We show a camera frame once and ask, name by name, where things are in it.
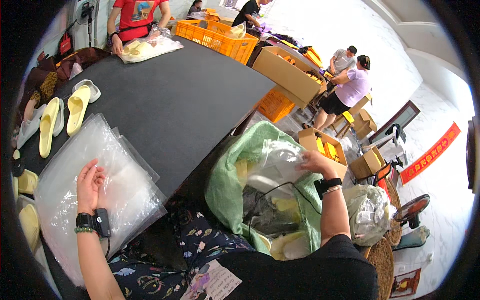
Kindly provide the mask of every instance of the round woven mat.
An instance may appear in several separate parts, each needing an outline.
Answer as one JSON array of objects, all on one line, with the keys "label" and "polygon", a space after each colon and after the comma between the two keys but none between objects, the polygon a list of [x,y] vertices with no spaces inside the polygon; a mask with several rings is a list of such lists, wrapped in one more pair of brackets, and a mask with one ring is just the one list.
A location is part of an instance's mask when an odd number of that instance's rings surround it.
[{"label": "round woven mat", "polygon": [[[398,197],[398,193],[396,192],[396,188],[393,187],[393,182],[389,179],[385,179],[388,189],[388,194],[390,195],[390,204],[395,206],[397,209],[400,209],[400,198]],[[387,239],[387,242],[390,246],[396,246],[400,243],[400,239],[402,238],[402,228],[400,227],[400,223],[395,220],[390,220],[390,228],[393,230],[388,231],[384,234],[384,237]]]},{"label": "round woven mat", "polygon": [[393,252],[384,237],[372,246],[368,261],[377,269],[378,300],[386,300],[393,285]]}]

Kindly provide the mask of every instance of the door frame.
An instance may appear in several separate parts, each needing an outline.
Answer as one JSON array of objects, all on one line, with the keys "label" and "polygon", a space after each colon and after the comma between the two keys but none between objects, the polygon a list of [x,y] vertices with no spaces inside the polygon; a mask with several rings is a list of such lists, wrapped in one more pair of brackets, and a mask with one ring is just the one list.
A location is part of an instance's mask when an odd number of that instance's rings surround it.
[{"label": "door frame", "polygon": [[[372,143],[374,138],[376,138],[386,128],[392,126],[392,124],[394,123],[394,120],[396,120],[409,107],[412,108],[412,110],[415,112],[415,114],[411,117],[411,119],[409,119],[407,121],[405,126],[402,128],[402,129],[404,129],[420,113],[420,109],[415,104],[413,104],[412,100],[407,101],[405,103],[405,105],[393,117],[391,117],[390,120],[388,120],[387,123],[385,123],[379,130],[377,130],[377,132],[375,132],[371,137],[368,138],[368,141],[370,143]],[[386,142],[381,144],[378,148],[382,147],[385,144],[386,144]]]}]

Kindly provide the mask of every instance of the floral pattern dress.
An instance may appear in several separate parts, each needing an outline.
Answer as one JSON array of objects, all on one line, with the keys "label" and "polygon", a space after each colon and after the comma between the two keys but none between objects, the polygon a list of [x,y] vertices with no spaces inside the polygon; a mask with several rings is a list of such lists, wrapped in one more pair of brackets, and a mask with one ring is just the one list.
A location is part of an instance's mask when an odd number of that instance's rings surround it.
[{"label": "floral pattern dress", "polygon": [[243,237],[211,226],[202,213],[179,206],[182,203],[174,202],[168,208],[168,218],[188,268],[158,266],[151,255],[142,253],[140,242],[133,241],[108,262],[126,299],[180,299],[209,261],[225,253],[255,251]]}]

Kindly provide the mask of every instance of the silver bracelet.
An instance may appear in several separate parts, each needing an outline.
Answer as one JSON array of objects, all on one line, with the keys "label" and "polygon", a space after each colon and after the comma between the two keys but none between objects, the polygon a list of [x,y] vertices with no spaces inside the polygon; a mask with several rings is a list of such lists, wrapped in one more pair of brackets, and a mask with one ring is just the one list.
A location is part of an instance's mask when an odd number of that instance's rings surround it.
[{"label": "silver bracelet", "polygon": [[341,185],[337,185],[337,186],[333,186],[331,188],[328,188],[328,190],[326,192],[322,193],[322,196],[325,195],[325,194],[331,193],[333,191],[340,190],[341,188],[342,188]]}]

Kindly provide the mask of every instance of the wall outlet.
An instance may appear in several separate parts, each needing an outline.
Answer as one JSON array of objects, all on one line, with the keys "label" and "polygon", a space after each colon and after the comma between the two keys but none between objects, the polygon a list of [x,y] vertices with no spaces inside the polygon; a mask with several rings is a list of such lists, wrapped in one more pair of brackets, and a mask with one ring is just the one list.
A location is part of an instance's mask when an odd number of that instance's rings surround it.
[{"label": "wall outlet", "polygon": [[433,261],[433,252],[430,252],[428,255],[427,255],[427,261],[429,263],[431,263]]}]

